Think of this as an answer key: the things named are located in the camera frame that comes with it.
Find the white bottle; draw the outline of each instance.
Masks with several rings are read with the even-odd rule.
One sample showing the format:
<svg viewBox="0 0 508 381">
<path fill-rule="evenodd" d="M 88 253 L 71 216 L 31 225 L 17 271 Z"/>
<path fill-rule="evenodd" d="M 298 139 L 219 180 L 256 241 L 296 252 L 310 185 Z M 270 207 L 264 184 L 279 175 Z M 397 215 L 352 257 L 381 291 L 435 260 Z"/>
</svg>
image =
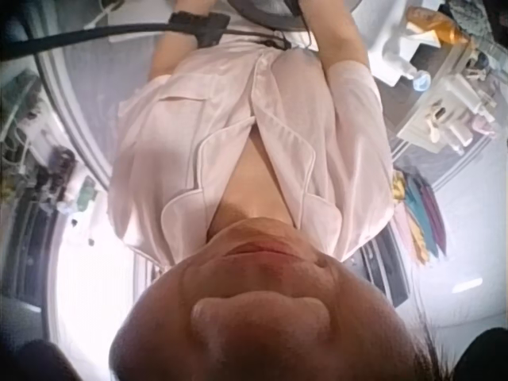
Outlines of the white bottle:
<svg viewBox="0 0 508 381">
<path fill-rule="evenodd" d="M 464 147 L 468 147 L 473 142 L 473 133 L 463 122 L 453 121 L 449 128 Z"/>
<path fill-rule="evenodd" d="M 392 52 L 386 52 L 383 58 L 387 64 L 392 66 L 403 77 L 413 81 L 413 88 L 416 91 L 427 91 L 432 84 L 432 76 L 427 71 L 418 70 L 415 66 L 404 60 L 401 56 Z"/>
</svg>

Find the white container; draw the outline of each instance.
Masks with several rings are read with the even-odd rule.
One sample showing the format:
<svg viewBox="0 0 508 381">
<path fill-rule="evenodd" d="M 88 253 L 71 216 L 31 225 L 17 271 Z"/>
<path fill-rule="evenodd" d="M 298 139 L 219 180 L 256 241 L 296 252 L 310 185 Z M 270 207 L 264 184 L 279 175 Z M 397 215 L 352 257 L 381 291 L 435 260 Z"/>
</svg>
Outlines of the white container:
<svg viewBox="0 0 508 381">
<path fill-rule="evenodd" d="M 449 126 L 450 131 L 459 139 L 464 147 L 468 147 L 473 142 L 473 133 L 461 121 L 454 121 Z"/>
</svg>

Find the hair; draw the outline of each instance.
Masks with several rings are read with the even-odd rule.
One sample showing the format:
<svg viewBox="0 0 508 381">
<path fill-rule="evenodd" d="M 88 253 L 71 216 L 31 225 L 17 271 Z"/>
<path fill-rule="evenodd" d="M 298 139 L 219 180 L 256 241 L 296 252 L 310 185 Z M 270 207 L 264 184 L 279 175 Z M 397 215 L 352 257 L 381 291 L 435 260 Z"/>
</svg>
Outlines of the hair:
<svg viewBox="0 0 508 381">
<path fill-rule="evenodd" d="M 440 355 L 428 324 L 423 324 L 423 343 L 416 344 L 414 374 L 417 381 L 452 381 L 445 355 Z"/>
</svg>

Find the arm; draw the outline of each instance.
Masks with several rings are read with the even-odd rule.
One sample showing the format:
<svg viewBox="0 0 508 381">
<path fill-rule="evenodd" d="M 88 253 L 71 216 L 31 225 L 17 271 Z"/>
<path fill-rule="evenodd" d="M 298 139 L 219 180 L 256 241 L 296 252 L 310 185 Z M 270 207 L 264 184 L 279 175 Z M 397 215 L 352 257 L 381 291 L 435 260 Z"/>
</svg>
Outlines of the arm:
<svg viewBox="0 0 508 381">
<path fill-rule="evenodd" d="M 174 12 L 206 16 L 216 0 L 178 0 Z M 198 40 L 190 34 L 166 32 L 158 42 L 152 57 L 148 80 L 172 74 L 178 64 L 198 48 Z"/>
<path fill-rule="evenodd" d="M 368 54 L 344 0 L 300 0 L 319 46 L 337 116 L 336 204 L 342 214 L 336 254 L 346 260 L 393 213 L 391 150 Z"/>
<path fill-rule="evenodd" d="M 300 0 L 300 7 L 316 37 L 325 72 L 347 60 L 369 67 L 367 49 L 344 0 Z"/>
</svg>

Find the lips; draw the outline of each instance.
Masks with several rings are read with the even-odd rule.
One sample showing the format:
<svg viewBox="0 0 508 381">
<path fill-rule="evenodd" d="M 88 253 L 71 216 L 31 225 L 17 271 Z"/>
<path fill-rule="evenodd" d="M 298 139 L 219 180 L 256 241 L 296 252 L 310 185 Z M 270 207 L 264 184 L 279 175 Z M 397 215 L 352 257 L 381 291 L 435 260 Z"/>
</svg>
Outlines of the lips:
<svg viewBox="0 0 508 381">
<path fill-rule="evenodd" d="M 300 252 L 289 244 L 281 241 L 257 241 L 241 244 L 228 252 L 225 256 L 248 256 L 248 254 L 260 254 L 261 256 L 272 254 L 274 256 L 287 256 L 287 259 L 309 260 L 309 256 Z"/>
</svg>

